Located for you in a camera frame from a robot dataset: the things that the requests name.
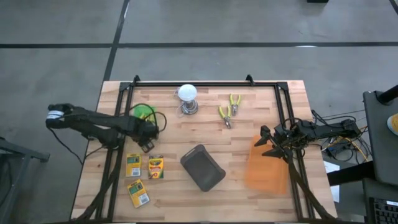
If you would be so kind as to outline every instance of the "concrete floor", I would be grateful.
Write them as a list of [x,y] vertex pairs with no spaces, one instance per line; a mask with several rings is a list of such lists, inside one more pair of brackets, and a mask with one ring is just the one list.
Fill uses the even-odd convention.
[[[0,44],[111,43],[123,0],[0,0]],[[398,41],[388,0],[132,0],[124,42]],[[15,223],[67,220],[81,166],[46,130],[50,103],[96,107],[110,49],[0,49],[0,136],[51,153],[33,162]],[[398,47],[119,49],[111,80],[305,80],[321,115],[363,109],[362,92],[397,84]],[[357,118],[363,112],[354,114]],[[366,124],[362,119],[359,125]],[[60,138],[80,157],[87,141]]]

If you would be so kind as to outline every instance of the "butcher block tabletop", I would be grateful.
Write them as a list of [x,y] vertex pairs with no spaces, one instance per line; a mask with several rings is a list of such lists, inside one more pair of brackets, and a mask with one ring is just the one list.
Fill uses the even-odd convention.
[[[294,115],[312,120],[310,105],[301,80],[287,81]],[[97,111],[114,114],[120,82],[104,82]],[[244,172],[254,135],[260,127],[279,124],[273,87],[197,87],[199,110],[194,115],[179,117],[180,100],[174,96],[175,87],[134,87],[131,105],[146,103],[167,117],[167,128],[154,141],[155,148],[144,154],[141,148],[126,137],[120,170],[118,193],[114,207],[114,222],[281,222],[297,221],[290,183],[287,194],[274,195],[245,186]],[[218,114],[218,107],[229,105],[229,94],[241,95],[238,114],[232,117],[233,128],[228,129]],[[288,118],[283,91],[282,102]],[[157,116],[160,129],[164,119]],[[180,163],[180,158],[202,144],[213,159],[226,171],[225,178],[209,192],[202,192]],[[101,145],[90,141],[86,153]],[[103,175],[107,149],[88,157],[81,173],[72,218],[81,215],[98,193]],[[127,186],[137,177],[126,177],[126,154],[142,156],[142,180],[150,202],[134,208]],[[164,156],[164,178],[148,179],[149,155]],[[326,210],[336,216],[335,205],[319,147],[306,148],[304,157],[310,188]],[[305,200],[300,188],[304,214]],[[108,211],[110,190],[104,203]]]

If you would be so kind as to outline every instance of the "light bulb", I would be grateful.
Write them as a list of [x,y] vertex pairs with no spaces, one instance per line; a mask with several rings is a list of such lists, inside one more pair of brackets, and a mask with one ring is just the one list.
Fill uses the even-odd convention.
[[192,101],[195,99],[195,97],[197,97],[197,89],[191,85],[191,84],[185,84],[182,85],[179,89],[178,89],[178,97],[182,100],[182,101]]

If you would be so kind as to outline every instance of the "pliers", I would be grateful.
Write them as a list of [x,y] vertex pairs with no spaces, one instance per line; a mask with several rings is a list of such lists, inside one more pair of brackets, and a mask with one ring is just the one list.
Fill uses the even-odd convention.
[[234,96],[233,94],[229,95],[229,102],[231,103],[232,106],[232,116],[235,116],[236,112],[238,112],[239,103],[241,102],[241,95],[240,94],[238,95],[238,100],[236,103],[234,102],[233,96]]
[[225,116],[222,107],[218,107],[218,112],[220,112],[221,118],[224,119],[225,125],[227,126],[228,129],[232,128],[232,124],[231,124],[231,107],[228,105],[227,106],[228,109],[228,115]]

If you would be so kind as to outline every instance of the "crayola box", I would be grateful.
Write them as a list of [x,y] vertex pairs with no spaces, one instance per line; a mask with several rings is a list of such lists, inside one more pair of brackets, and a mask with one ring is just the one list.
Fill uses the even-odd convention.
[[127,154],[126,157],[126,177],[141,176],[141,155]]
[[134,208],[138,208],[141,205],[149,202],[147,191],[145,190],[144,184],[141,182],[141,180],[138,179],[134,181],[132,184],[127,186],[127,189],[129,191]]
[[163,179],[163,156],[149,156],[148,166],[150,179]]

